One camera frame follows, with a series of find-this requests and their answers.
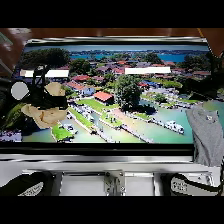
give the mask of blue sea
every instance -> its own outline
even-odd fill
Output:
[[[101,59],[102,57],[109,57],[109,56],[112,56],[112,55],[96,54],[95,58]],[[183,62],[186,54],[158,54],[158,56],[160,57],[160,59],[164,61]],[[83,54],[83,55],[73,55],[73,56],[70,56],[70,58],[90,59],[91,57],[88,54]]]

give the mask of wooden surface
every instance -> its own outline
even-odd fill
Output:
[[[215,55],[224,50],[224,28],[201,28]],[[30,33],[13,34],[8,28],[0,28],[12,46],[0,44],[0,58],[13,70],[27,40],[32,38],[75,37],[75,36],[196,36],[197,28],[30,28]]]

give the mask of screen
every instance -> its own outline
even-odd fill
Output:
[[[4,118],[0,141],[192,144],[186,110],[217,110],[224,126],[221,101],[183,88],[211,75],[208,52],[208,46],[170,44],[25,47],[13,78],[31,83],[29,65],[51,64],[46,83],[65,90],[67,115],[41,129],[18,102]]]

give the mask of tv frame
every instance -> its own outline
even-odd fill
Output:
[[[25,47],[44,45],[202,45],[208,46],[206,38],[199,37],[151,37],[107,36],[30,39]],[[0,154],[33,155],[133,155],[133,156],[193,156],[193,144],[148,144],[148,143],[36,143],[1,142]]]

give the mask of white round object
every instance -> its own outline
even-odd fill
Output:
[[[16,82],[11,88],[11,94],[16,100],[21,100],[28,92],[29,89],[24,82]]]

